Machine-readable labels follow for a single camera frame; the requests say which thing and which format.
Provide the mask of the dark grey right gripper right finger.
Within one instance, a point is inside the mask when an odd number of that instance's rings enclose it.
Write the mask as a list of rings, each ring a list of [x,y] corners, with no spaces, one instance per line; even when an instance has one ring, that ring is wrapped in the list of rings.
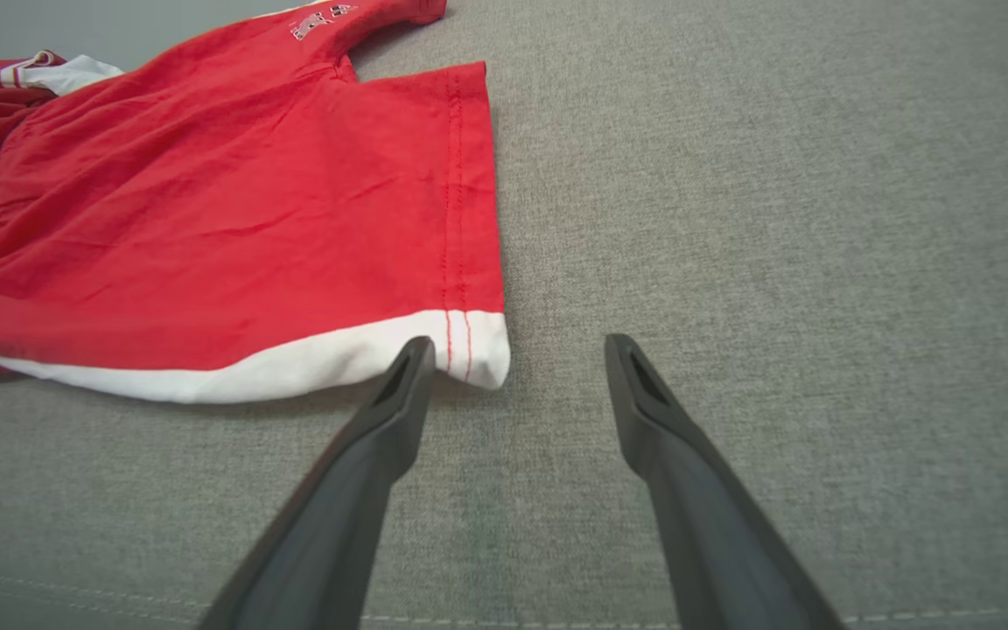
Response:
[[[647,484],[683,629],[841,629],[725,458],[626,334],[605,338],[621,454]]]

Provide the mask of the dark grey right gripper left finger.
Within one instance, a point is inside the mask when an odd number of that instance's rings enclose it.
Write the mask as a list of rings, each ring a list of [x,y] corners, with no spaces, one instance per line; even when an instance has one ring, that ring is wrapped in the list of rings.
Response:
[[[201,629],[356,629],[389,492],[416,462],[435,344],[409,339],[325,448],[199,623]]]

